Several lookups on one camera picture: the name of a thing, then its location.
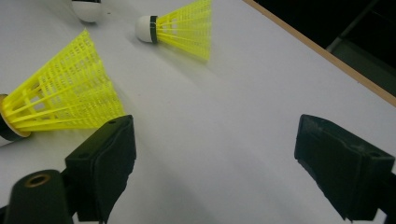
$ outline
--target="white tabletop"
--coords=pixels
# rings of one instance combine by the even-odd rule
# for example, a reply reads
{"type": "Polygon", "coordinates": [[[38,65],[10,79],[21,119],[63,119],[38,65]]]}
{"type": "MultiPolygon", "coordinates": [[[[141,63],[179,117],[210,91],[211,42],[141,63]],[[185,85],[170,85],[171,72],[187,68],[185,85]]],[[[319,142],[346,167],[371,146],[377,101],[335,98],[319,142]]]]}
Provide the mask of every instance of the white tabletop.
{"type": "MultiPolygon", "coordinates": [[[[66,0],[3,0],[1,92],[87,28],[134,116],[137,161],[108,223],[345,223],[293,158],[299,117],[329,119],[396,156],[396,108],[242,0],[213,0],[207,63],[136,39],[140,16],[189,2],[104,0],[91,25],[66,0]]],[[[1,147],[0,206],[23,176],[62,171],[91,133],[35,133],[1,147]]]]}

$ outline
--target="badminton birdie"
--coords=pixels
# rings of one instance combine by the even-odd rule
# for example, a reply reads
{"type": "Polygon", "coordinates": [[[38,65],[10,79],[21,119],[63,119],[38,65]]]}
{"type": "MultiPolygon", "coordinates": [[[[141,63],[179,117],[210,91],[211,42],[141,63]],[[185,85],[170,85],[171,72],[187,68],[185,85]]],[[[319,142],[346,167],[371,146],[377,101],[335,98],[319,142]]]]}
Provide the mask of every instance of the badminton birdie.
{"type": "Polygon", "coordinates": [[[0,146],[31,132],[98,128],[123,116],[85,30],[9,95],[0,95],[0,146]]]}
{"type": "Polygon", "coordinates": [[[142,41],[163,42],[208,60],[211,26],[211,0],[198,0],[162,17],[141,17],[135,32],[142,41]]]}

